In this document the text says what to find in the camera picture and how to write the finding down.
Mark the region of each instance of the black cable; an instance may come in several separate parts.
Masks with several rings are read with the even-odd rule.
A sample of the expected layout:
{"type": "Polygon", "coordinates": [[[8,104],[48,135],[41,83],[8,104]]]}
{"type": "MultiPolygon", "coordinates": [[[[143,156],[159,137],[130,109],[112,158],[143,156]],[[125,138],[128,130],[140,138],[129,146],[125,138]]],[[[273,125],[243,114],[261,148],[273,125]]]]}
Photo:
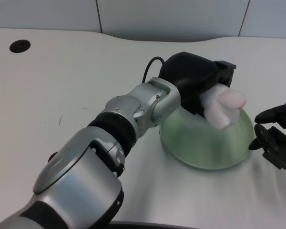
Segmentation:
{"type": "Polygon", "coordinates": [[[146,69],[145,69],[145,72],[144,72],[144,75],[143,75],[143,79],[142,79],[142,83],[145,82],[146,76],[147,76],[147,73],[148,73],[148,70],[149,70],[149,67],[152,65],[152,63],[153,63],[155,60],[160,60],[160,61],[161,61],[164,74],[166,74],[166,71],[165,71],[165,61],[164,61],[160,56],[156,56],[156,57],[152,58],[152,59],[149,61],[148,65],[146,66],[146,69]]]}

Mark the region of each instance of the white wall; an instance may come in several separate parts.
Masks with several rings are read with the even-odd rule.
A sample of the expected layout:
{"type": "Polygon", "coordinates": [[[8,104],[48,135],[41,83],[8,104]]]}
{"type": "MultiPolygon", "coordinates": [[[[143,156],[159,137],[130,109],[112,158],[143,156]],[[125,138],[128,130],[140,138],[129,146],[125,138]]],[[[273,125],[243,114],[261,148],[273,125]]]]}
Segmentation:
{"type": "Polygon", "coordinates": [[[143,41],[238,36],[248,0],[98,0],[103,33],[143,41]]]}
{"type": "MultiPolygon", "coordinates": [[[[97,0],[105,34],[146,41],[238,36],[249,0],[97,0]]],[[[101,32],[96,0],[0,0],[0,27],[101,32]]],[[[286,0],[250,0],[240,36],[286,38],[286,0]]]]}
{"type": "Polygon", "coordinates": [[[95,0],[0,0],[0,27],[101,31],[95,0]]]}
{"type": "Polygon", "coordinates": [[[286,38],[286,0],[251,0],[240,35],[286,38]]]}

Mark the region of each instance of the black grommet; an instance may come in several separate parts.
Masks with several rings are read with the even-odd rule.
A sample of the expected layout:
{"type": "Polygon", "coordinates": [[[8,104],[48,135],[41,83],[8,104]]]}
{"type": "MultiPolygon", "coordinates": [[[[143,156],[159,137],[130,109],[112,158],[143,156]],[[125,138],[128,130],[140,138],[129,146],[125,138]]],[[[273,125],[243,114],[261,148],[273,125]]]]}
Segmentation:
{"type": "Polygon", "coordinates": [[[13,53],[20,53],[27,51],[31,46],[31,43],[27,40],[15,41],[10,45],[10,51],[13,53]]]}

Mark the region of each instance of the white cloth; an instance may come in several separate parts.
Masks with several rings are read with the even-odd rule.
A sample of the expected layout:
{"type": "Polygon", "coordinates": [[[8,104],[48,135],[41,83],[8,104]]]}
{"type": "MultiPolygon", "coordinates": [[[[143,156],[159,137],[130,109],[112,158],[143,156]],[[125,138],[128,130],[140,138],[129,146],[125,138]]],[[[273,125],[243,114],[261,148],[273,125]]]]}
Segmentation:
{"type": "Polygon", "coordinates": [[[226,85],[218,83],[200,95],[204,115],[210,125],[225,129],[237,122],[246,98],[226,85]]]}

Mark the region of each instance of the robotic arm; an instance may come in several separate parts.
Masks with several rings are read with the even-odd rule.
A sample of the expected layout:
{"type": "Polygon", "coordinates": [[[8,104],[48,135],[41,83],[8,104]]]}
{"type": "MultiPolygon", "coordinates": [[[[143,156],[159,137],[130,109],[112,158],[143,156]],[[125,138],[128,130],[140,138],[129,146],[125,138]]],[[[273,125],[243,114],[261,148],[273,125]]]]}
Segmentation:
{"type": "Polygon", "coordinates": [[[2,221],[0,229],[105,228],[123,203],[118,176],[137,140],[180,105],[203,115],[199,94],[217,83],[230,86],[235,67],[186,52],[172,56],[159,77],[111,99],[50,157],[28,204],[2,221]]]}

